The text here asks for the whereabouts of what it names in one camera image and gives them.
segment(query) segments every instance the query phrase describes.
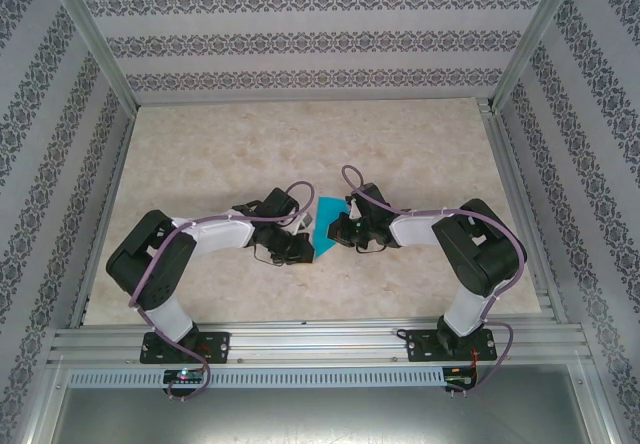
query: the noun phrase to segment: beige tabletop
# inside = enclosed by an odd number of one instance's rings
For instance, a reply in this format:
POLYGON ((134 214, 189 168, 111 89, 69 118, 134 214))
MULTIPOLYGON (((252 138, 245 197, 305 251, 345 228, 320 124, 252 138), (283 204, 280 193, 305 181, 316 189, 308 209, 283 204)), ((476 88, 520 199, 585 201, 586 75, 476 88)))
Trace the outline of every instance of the beige tabletop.
MULTIPOLYGON (((395 207, 441 209, 479 197, 513 229, 473 99, 143 107, 85 323, 141 322, 104 267, 147 211, 201 217, 299 179, 311 181, 319 196, 344 197, 346 163, 395 207)), ((307 198, 304 188, 293 194, 307 198)), ((251 249, 194 258, 177 293, 200 323, 394 318, 442 314, 459 285, 436 246, 360 255, 337 245, 310 265, 270 266, 251 249)), ((525 272, 493 312, 539 310, 525 272)))

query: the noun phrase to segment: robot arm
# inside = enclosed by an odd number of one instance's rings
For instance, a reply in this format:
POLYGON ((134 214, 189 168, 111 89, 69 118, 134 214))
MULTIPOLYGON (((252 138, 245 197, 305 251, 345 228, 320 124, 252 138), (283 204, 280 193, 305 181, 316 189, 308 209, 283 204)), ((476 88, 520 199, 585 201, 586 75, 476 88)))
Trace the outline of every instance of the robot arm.
MULTIPOLYGON (((360 190, 376 201, 385 202, 375 184, 365 184, 360 190)), ((511 242, 497 229, 466 216, 399 216, 376 207, 356 193, 347 197, 347 201, 357 206, 357 212, 352 209, 351 215, 342 213, 328 232, 328 237, 340 244, 366 249, 368 243, 375 240, 391 248, 442 247, 462 285, 438 321, 438 342, 450 355, 467 347, 484 324, 483 312, 492 296, 518 270, 518 255, 511 242)), ((472 199, 460 209, 502 224, 480 199, 472 199)))
MULTIPOLYGON (((236 206, 223 215, 278 217, 299 209, 298 203, 276 188, 262 201, 236 206)), ((270 252, 274 264, 312 262, 314 249, 309 234, 299 233, 311 221, 303 213, 285 226, 250 220, 217 220, 193 225, 180 232, 158 261, 137 305, 155 328, 174 342, 192 349, 198 329, 178 302, 175 289, 192 257, 227 248, 261 244, 270 252)), ((152 259, 150 249, 158 249, 164 239, 182 224, 183 218, 170 218, 159 210, 148 212, 107 261, 107 273, 120 288, 133 295, 152 259)))

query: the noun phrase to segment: patterned wallpaper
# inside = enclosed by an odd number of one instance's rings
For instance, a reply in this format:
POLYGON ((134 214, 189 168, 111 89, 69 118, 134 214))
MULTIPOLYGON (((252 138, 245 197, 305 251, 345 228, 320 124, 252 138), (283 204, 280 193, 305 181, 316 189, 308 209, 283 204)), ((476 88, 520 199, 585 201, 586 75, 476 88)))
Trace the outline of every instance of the patterned wallpaper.
POLYGON ((489 97, 540 3, 85 1, 143 104, 489 97))
POLYGON ((69 324, 131 120, 59 0, 0 0, 0 443, 69 324))
POLYGON ((640 442, 637 2, 564 0, 502 110, 563 304, 585 327, 624 442, 640 442))

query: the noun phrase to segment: perforated metal strip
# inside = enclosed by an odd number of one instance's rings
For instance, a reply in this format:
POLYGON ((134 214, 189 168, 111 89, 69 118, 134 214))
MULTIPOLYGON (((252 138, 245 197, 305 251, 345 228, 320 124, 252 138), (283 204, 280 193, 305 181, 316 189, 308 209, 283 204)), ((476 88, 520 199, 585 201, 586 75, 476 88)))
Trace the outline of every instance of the perforated metal strip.
MULTIPOLYGON (((123 389, 162 387, 162 369, 76 370, 72 389, 123 389)), ((211 388, 318 388, 443 386, 441 367, 355 369, 216 369, 211 388)), ((196 385, 177 385, 197 387, 196 385)))

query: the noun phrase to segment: blue cloth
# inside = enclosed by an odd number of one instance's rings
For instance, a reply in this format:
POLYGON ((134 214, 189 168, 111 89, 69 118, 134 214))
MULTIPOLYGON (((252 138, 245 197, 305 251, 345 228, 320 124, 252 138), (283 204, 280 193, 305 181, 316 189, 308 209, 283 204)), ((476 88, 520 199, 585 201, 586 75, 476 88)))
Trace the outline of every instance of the blue cloth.
POLYGON ((316 228, 313 231, 313 248, 316 250, 316 258, 336 244, 327 238, 327 232, 329 231, 329 225, 338 219, 341 212, 349 213, 349 207, 344 199, 325 196, 320 196, 318 199, 316 228))

